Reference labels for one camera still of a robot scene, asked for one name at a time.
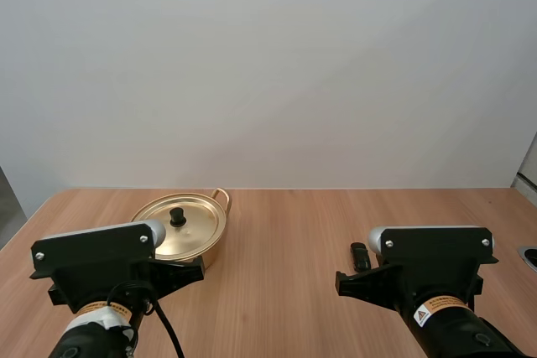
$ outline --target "brass pot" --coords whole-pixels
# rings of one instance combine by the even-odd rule
[[[226,199],[225,206],[216,201],[220,194]],[[221,188],[213,190],[211,197],[177,193],[146,204],[132,221],[153,219],[164,225],[166,237],[155,251],[156,258],[190,262],[202,256],[205,267],[209,267],[222,243],[231,208],[232,199]]]

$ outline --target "yellow label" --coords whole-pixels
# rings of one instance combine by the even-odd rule
[[[424,304],[420,305],[414,313],[414,319],[420,327],[425,325],[425,322],[436,312],[445,308],[465,308],[469,309],[459,298],[442,295],[429,299]]]
[[[88,312],[93,312],[94,310],[104,308],[105,306],[107,306],[107,303],[104,301],[92,302],[91,304],[83,306],[81,310],[76,312],[76,316],[80,316],[81,314],[87,314]],[[120,315],[122,315],[127,321],[129,321],[131,319],[131,316],[133,315],[130,310],[120,304],[112,302],[110,303],[110,307],[116,312],[118,312]]]
[[[434,314],[439,310],[452,308],[454,306],[469,309],[459,298],[448,296],[431,298],[424,303],[424,306],[429,310],[430,314]]]

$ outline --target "small black object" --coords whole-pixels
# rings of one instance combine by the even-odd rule
[[[363,243],[353,242],[351,244],[351,254],[354,270],[356,272],[366,272],[367,270],[371,270],[368,249]]]
[[[180,207],[175,207],[169,211],[169,216],[171,220],[169,223],[175,228],[182,227],[186,223],[185,211]]]

